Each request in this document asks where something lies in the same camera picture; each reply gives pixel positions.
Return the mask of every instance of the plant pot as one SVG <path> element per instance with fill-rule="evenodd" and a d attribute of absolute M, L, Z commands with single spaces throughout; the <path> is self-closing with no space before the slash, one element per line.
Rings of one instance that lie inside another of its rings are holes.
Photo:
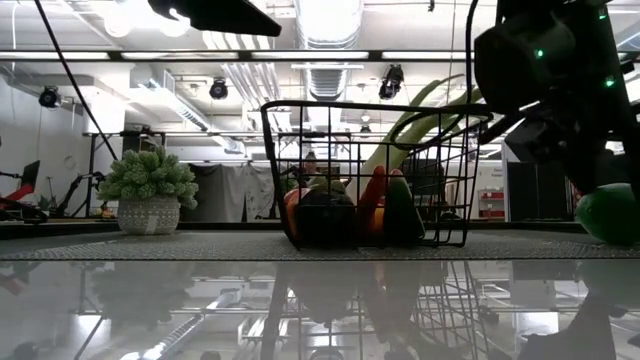
<path fill-rule="evenodd" d="M 120 199 L 118 225 L 132 235 L 166 235 L 178 227 L 180 203 L 177 197 L 154 196 L 145 200 Z"/>

